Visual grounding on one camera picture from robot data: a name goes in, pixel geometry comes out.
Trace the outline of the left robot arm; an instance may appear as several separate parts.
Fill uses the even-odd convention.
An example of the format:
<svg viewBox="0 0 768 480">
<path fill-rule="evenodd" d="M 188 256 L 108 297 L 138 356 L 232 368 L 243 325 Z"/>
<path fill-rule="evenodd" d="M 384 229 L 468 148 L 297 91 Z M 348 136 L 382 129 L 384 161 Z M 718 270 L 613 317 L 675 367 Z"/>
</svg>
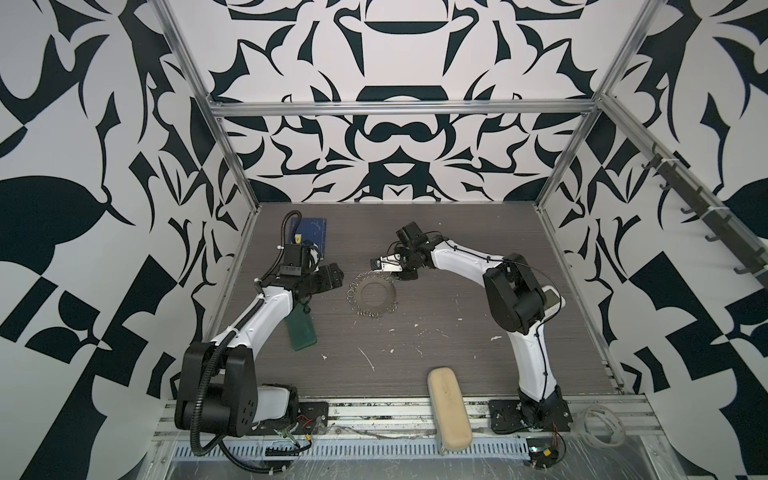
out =
<svg viewBox="0 0 768 480">
<path fill-rule="evenodd" d="M 228 437 L 253 432 L 258 424 L 291 429 L 297 422 L 296 389 L 260 383 L 256 359 L 280 323 L 295 310 L 308 311 L 313 296 L 341 287 L 344 279 L 337 264 L 322 264 L 316 244 L 296 239 L 301 220 L 298 210 L 283 218 L 282 247 L 256 279 L 255 298 L 245 310 L 216 337 L 194 342 L 184 353 L 174 423 L 188 432 L 196 456 L 222 447 Z"/>
</svg>

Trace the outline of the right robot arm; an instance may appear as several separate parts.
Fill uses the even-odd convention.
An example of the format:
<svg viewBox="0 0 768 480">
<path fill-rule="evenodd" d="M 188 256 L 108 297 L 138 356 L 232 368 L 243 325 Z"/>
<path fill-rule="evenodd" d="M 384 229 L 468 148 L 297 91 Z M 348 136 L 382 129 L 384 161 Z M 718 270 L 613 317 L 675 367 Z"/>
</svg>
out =
<svg viewBox="0 0 768 480">
<path fill-rule="evenodd" d="M 564 300 L 555 288 L 539 283 L 524 257 L 487 254 L 437 236 L 418 245 L 400 245 L 392 254 L 372 259 L 371 267 L 403 281 L 416 279 L 421 268 L 442 270 L 483 287 L 491 317 L 510 338 L 523 405 L 544 417 L 561 401 L 544 325 L 559 313 Z"/>
</svg>

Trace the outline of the blue booklet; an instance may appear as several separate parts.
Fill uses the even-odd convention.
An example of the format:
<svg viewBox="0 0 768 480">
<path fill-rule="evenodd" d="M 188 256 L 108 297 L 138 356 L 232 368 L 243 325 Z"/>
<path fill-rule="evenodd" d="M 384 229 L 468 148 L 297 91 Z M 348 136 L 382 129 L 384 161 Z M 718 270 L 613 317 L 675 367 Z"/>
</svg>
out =
<svg viewBox="0 0 768 480">
<path fill-rule="evenodd" d="M 320 260 L 325 258 L 327 238 L 326 218 L 302 218 L 300 221 L 292 219 L 289 232 L 293 234 L 295 243 L 303 244 L 310 242 L 316 247 L 318 258 Z"/>
</svg>

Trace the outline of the green plastic card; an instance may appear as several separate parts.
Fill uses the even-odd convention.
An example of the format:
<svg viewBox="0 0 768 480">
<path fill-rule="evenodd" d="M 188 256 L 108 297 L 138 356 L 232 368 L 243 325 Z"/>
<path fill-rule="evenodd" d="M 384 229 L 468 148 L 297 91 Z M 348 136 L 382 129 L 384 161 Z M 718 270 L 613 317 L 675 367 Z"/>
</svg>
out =
<svg viewBox="0 0 768 480">
<path fill-rule="evenodd" d="M 291 313 L 285 317 L 284 323 L 287 327 L 293 351 L 301 351 L 317 343 L 311 309 L 308 305 L 298 303 Z"/>
</svg>

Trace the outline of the white digital timer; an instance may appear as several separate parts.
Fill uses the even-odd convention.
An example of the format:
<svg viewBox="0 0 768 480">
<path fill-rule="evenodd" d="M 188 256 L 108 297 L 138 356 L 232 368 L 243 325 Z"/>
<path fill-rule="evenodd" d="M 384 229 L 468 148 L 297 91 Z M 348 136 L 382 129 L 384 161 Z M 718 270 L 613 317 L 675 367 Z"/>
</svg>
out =
<svg viewBox="0 0 768 480">
<path fill-rule="evenodd" d="M 542 291 L 545 296 L 544 300 L 544 313 L 545 317 L 556 315 L 566 304 L 565 299 L 561 293 L 552 285 L 545 285 L 542 287 Z"/>
</svg>

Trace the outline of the beige eyeglass case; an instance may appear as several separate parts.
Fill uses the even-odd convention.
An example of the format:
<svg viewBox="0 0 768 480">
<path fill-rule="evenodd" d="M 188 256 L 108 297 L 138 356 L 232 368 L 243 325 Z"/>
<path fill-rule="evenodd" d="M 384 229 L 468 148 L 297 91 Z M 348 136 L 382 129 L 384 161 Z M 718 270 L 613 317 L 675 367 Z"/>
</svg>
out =
<svg viewBox="0 0 768 480">
<path fill-rule="evenodd" d="M 467 449 L 472 444 L 473 432 L 454 371 L 449 367 L 431 370 L 427 386 L 439 452 Z"/>
</svg>

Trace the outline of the small circuit board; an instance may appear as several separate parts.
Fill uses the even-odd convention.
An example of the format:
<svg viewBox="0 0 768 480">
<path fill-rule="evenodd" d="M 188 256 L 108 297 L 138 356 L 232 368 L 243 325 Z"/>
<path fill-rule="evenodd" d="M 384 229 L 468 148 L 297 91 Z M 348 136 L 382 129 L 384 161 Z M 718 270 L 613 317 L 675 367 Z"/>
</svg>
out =
<svg viewBox="0 0 768 480">
<path fill-rule="evenodd" d="M 548 470 L 560 463 L 567 451 L 566 443 L 558 436 L 528 438 L 527 464 L 534 469 Z"/>
</svg>

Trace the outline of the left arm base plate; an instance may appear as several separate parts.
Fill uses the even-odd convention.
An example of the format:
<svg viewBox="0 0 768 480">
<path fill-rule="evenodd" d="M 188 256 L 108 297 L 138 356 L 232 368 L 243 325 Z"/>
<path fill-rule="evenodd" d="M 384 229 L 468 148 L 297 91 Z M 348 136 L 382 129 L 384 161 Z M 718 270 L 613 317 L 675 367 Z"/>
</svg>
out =
<svg viewBox="0 0 768 480">
<path fill-rule="evenodd" d="M 300 401 L 290 405 L 287 413 L 280 419 L 265 420 L 255 424 L 251 435 L 280 435 L 281 433 L 312 434 L 316 429 L 323 429 L 329 417 L 329 403 L 326 401 Z"/>
</svg>

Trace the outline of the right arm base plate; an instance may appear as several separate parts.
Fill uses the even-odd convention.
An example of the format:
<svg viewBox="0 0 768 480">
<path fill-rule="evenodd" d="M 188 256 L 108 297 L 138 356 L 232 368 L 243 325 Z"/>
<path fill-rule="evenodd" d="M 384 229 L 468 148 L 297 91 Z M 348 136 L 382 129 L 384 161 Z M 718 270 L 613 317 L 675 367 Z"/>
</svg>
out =
<svg viewBox="0 0 768 480">
<path fill-rule="evenodd" d="M 498 435 L 523 431 L 568 432 L 573 415 L 559 386 L 544 400 L 535 401 L 521 393 L 517 400 L 488 402 L 490 428 Z"/>
</svg>

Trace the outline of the wall hook rail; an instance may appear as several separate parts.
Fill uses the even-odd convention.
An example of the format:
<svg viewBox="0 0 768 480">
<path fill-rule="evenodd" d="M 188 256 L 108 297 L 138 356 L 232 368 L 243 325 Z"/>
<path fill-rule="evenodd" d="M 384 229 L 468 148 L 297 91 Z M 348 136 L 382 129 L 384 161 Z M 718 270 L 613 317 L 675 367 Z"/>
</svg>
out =
<svg viewBox="0 0 768 480">
<path fill-rule="evenodd" d="M 705 239 L 722 243 L 740 262 L 734 268 L 737 275 L 750 275 L 767 289 L 767 245 L 759 239 L 736 212 L 720 200 L 684 162 L 664 152 L 657 142 L 651 146 L 651 159 L 644 171 L 658 175 L 663 192 L 660 204 L 673 192 L 684 203 L 682 215 L 703 222 L 710 233 Z"/>
</svg>

